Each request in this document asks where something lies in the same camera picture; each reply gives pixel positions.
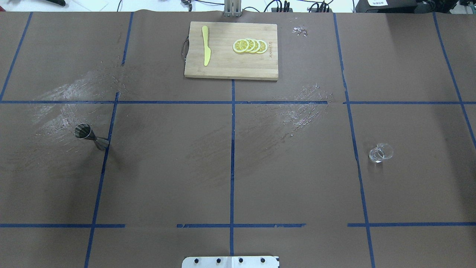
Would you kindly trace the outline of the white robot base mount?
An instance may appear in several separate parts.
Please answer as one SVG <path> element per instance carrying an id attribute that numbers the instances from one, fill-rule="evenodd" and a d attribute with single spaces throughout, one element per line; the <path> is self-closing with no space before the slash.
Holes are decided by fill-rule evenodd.
<path id="1" fill-rule="evenodd" d="M 191 256 L 182 268 L 279 268 L 278 256 Z"/>

